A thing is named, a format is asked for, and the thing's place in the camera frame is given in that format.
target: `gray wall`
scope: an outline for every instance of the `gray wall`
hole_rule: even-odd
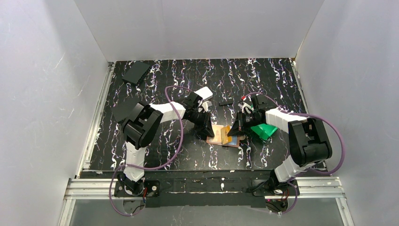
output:
[[[75,0],[108,61],[295,57],[324,0]]]
[[[399,223],[398,60],[399,2],[387,0],[326,0],[297,56],[309,111],[346,139],[336,175],[356,225]]]
[[[0,225],[56,225],[107,62],[73,0],[6,0],[0,68]]]

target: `marble pattern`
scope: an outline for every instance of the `marble pattern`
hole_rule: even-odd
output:
[[[169,85],[189,87],[192,90],[208,86],[214,93],[212,123],[232,125],[237,102],[249,92],[262,92],[286,110],[305,112],[298,85],[288,58],[261,59],[201,59],[143,61],[151,70],[143,82],[133,87],[122,81],[123,74],[133,61],[119,61],[105,103],[101,124],[90,163],[90,170],[114,170],[125,163],[126,148],[123,135],[111,112],[111,108],[130,97],[139,97],[147,103],[167,103],[164,89]],[[172,99],[187,95],[187,91],[173,88]],[[233,105],[219,106],[219,101],[233,98]],[[144,165],[159,166],[176,151],[179,138],[179,122],[162,123],[158,136],[148,146]],[[243,141],[239,148],[207,144],[199,139],[193,124],[184,121],[184,141],[176,160],[166,170],[256,170],[273,169],[287,157],[288,135],[277,130],[268,140],[256,135]]]

